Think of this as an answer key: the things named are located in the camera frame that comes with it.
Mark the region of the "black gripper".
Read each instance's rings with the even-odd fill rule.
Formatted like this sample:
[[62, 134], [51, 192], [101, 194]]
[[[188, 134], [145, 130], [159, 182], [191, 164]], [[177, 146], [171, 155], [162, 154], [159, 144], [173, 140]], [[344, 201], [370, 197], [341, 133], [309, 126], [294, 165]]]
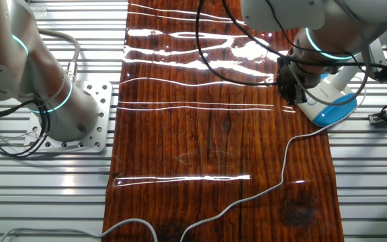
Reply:
[[282, 97], [287, 97], [288, 103], [291, 106], [305, 103], [307, 100], [306, 93], [296, 81], [294, 76], [297, 76], [300, 82], [304, 85], [306, 84], [306, 78], [300, 74], [294, 75], [291, 72], [290, 67], [295, 70], [295, 66], [284, 60], [282, 57], [277, 59], [277, 65], [278, 71], [275, 82], [277, 83], [279, 94]]

